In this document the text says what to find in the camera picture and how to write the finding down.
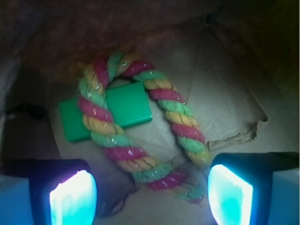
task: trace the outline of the braided rope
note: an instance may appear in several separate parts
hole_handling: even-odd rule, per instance
[[[210,165],[205,137],[198,130],[197,121],[182,95],[163,73],[154,70],[151,63],[140,61],[132,54],[114,52],[109,58],[99,57],[84,71],[84,78],[79,82],[78,107],[84,113],[83,123],[91,131],[91,138],[104,147],[110,159],[130,172],[135,181],[147,183],[154,190],[171,191],[193,203],[200,202],[204,194],[200,184],[190,181],[184,172],[174,171],[170,163],[161,163],[149,156],[114,123],[105,101],[105,88],[119,75],[143,82],[150,96],[165,110],[166,119],[172,123],[172,130],[191,161],[202,169]]]

